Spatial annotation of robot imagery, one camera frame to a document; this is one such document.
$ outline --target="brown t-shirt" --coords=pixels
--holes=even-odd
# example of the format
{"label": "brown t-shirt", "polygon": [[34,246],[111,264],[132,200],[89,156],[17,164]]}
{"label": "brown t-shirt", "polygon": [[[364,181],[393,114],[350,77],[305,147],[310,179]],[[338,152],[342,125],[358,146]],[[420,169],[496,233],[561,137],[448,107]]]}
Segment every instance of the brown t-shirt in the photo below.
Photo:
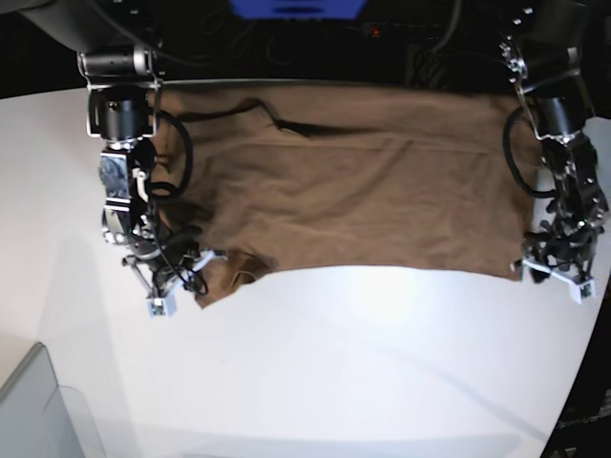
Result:
{"label": "brown t-shirt", "polygon": [[[202,306],[269,272],[330,265],[512,277],[532,201],[501,148],[510,98],[274,85],[168,92],[161,105],[195,146],[191,184],[164,216],[228,250],[204,269]],[[532,182],[540,147],[525,125],[512,137]],[[178,134],[162,124],[155,143],[167,168],[153,179],[178,182]]]}

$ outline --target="wire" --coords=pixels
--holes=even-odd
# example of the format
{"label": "wire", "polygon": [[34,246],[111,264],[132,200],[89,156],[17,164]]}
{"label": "wire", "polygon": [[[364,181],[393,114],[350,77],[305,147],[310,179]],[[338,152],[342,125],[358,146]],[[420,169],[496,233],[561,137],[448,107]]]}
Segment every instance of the wire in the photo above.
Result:
{"label": "wire", "polygon": [[445,72],[445,66],[444,63],[441,61],[441,59],[437,59],[435,61],[432,61],[432,63],[430,64],[430,68],[429,71],[426,73],[426,81],[427,84],[430,88],[433,88],[434,85],[433,83],[435,81],[439,81],[439,79],[441,78],[441,75]]}
{"label": "wire", "polygon": [[176,64],[183,65],[185,67],[207,67],[210,65],[210,61],[199,62],[195,60],[189,60],[184,57],[180,57],[179,55],[173,54],[171,52],[162,50],[160,47],[155,46],[152,43],[149,43],[147,40],[136,35],[134,32],[130,31],[123,24],[118,22],[104,7],[102,7],[102,5],[100,5],[99,0],[86,0],[86,1],[91,5],[91,7],[95,10],[95,12],[97,12],[97,14],[99,14],[100,17],[104,19],[104,21],[106,21],[108,25],[110,25],[113,29],[115,29],[122,35],[125,35],[134,44],[139,45],[142,48],[145,48],[146,50],[150,52],[154,52],[158,57],[169,60]]}
{"label": "wire", "polygon": [[244,60],[252,54],[253,33],[257,27],[257,21],[250,22],[229,43],[229,57],[236,62]]}
{"label": "wire", "polygon": [[193,140],[191,140],[189,132],[177,117],[163,110],[159,110],[157,116],[179,131],[180,138],[184,145],[184,172],[182,173],[179,186],[174,186],[164,181],[151,183],[151,191],[162,190],[168,192],[167,196],[153,195],[155,200],[165,201],[179,198],[189,186],[189,181],[191,181],[191,175],[193,174]]}
{"label": "wire", "polygon": [[198,272],[194,272],[193,270],[189,269],[189,272],[191,272],[191,274],[193,275],[193,278],[197,277],[198,280],[201,281],[201,285],[203,286],[203,293],[201,292],[201,288],[197,288],[195,292],[196,295],[205,297],[208,295],[208,293],[210,292],[210,289],[208,288],[208,282],[203,278],[203,275],[201,274],[200,271]]}
{"label": "wire", "polygon": [[512,129],[514,128],[514,125],[516,124],[517,119],[522,115],[522,113],[522,107],[516,108],[509,116],[507,116],[507,121],[505,121],[505,127],[503,128],[503,153],[505,155],[505,160],[507,161],[507,166],[509,167],[509,171],[512,173],[512,176],[514,177],[516,183],[531,198],[553,198],[556,195],[556,190],[535,191],[533,188],[531,188],[528,183],[524,181],[524,178],[519,172],[519,169],[516,166],[516,162],[514,161],[510,134],[512,132]]}
{"label": "wire", "polygon": [[[432,54],[429,48],[420,48],[413,57],[413,75],[411,77],[411,85],[414,87],[430,89],[432,85],[432,79],[435,73],[437,64],[443,64],[439,59],[439,56]],[[438,68],[439,71],[443,70],[441,65]]]}
{"label": "wire", "polygon": [[446,45],[452,39],[456,29],[458,27],[458,21],[462,12],[462,0],[454,0],[454,7],[452,9],[452,17],[450,18],[450,24],[446,28],[446,32],[439,39],[439,41],[432,47],[431,51],[434,53],[440,52],[446,47]]}
{"label": "wire", "polygon": [[[220,31],[229,18],[232,16],[232,11],[229,3],[223,0],[221,4],[212,10],[207,16],[200,21],[200,35],[212,36]],[[212,29],[208,29],[208,25],[213,25]]]}
{"label": "wire", "polygon": [[267,62],[269,62],[272,65],[290,65],[290,61],[288,60],[277,60],[274,58],[273,56],[273,48],[274,48],[274,44],[276,43],[276,35],[277,33],[274,33],[273,35],[271,35],[271,38],[269,40],[267,40],[267,45],[265,46],[265,58],[267,59]]}
{"label": "wire", "polygon": [[[151,214],[151,216],[154,216],[155,219],[155,225],[158,225],[158,214],[155,211],[155,209],[153,208],[153,206],[149,203],[149,213]],[[161,258],[163,259],[163,261],[165,262],[165,264],[170,268],[170,270],[172,271],[172,273],[174,275],[177,276],[177,278],[182,280],[182,283],[184,284],[184,286],[188,287],[188,290],[193,292],[196,295],[200,295],[200,296],[205,296],[206,294],[208,294],[208,285],[207,283],[204,281],[203,284],[205,285],[205,293],[202,293],[200,291],[200,289],[193,283],[192,280],[186,280],[178,271],[178,269],[174,266],[174,264],[172,262],[170,262],[170,260],[168,260],[168,257],[165,254],[165,251],[163,250],[163,248],[161,248],[161,244],[159,243],[159,239],[157,237],[157,227],[153,227],[153,230],[151,231],[153,234],[153,242],[155,243],[156,248],[159,250],[159,253],[161,254]]]}

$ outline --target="blue object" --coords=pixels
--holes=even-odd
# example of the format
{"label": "blue object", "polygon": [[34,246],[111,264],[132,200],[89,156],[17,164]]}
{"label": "blue object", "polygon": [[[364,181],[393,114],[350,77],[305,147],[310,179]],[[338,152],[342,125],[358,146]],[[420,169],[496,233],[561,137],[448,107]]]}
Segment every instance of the blue object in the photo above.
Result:
{"label": "blue object", "polygon": [[244,19],[354,19],[365,0],[231,0]]}

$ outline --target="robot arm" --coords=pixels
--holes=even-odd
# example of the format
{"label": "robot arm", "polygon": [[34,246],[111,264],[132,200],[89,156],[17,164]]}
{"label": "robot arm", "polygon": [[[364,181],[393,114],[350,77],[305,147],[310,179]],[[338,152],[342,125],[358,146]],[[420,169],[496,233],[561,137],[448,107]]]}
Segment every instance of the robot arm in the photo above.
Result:
{"label": "robot arm", "polygon": [[[104,18],[99,0],[4,0],[0,12],[21,10],[53,38],[78,52],[78,65],[90,92],[88,133],[105,142],[100,178],[106,190],[102,225],[105,238],[127,246],[130,266],[147,290],[151,315],[176,310],[172,293],[181,285],[205,294],[197,273],[223,253],[201,250],[198,230],[173,233],[159,217],[158,204],[178,197],[190,177],[193,149],[189,135],[158,108],[161,80],[155,72],[159,50],[147,49],[117,32]],[[591,266],[597,238],[608,218],[607,200],[598,184],[597,153],[583,127],[594,112],[581,80],[579,46],[592,7],[574,0],[542,0],[520,10],[502,34],[507,67],[514,72],[520,108],[509,117],[503,143],[516,181],[533,198],[551,198],[551,222],[525,234],[522,259],[535,281],[557,277],[569,283],[578,302],[594,294]],[[148,94],[154,95],[153,108]],[[520,115],[529,119],[543,146],[543,161],[555,189],[536,192],[519,175],[509,134]],[[150,137],[160,119],[178,129],[184,141],[185,173],[179,185],[155,183],[156,152]],[[151,270],[147,280],[139,267]]]}
{"label": "robot arm", "polygon": [[[581,79],[579,46],[592,9],[573,0],[545,0],[538,11],[523,9],[500,45],[520,102],[503,134],[508,165],[532,197],[552,199],[547,207],[552,220],[525,234],[516,267],[530,267],[535,282],[550,276],[568,282],[578,302],[594,294],[592,262],[609,215],[596,173],[597,152],[583,132],[594,110]],[[521,114],[542,144],[552,191],[528,189],[513,163],[509,133]]]}

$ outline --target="white tabletop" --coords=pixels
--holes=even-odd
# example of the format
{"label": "white tabletop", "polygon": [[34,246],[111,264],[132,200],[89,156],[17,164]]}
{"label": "white tabletop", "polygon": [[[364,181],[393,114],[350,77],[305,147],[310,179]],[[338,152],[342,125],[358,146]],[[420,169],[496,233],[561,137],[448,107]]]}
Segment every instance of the white tabletop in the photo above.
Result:
{"label": "white tabletop", "polygon": [[[571,302],[559,281],[337,267],[203,311],[181,293],[174,318],[151,320],[101,237],[85,107],[84,90],[0,101],[0,342],[48,346],[109,457],[540,455],[600,299]],[[611,124],[593,124],[611,195]],[[610,267],[603,236],[599,290]]]}

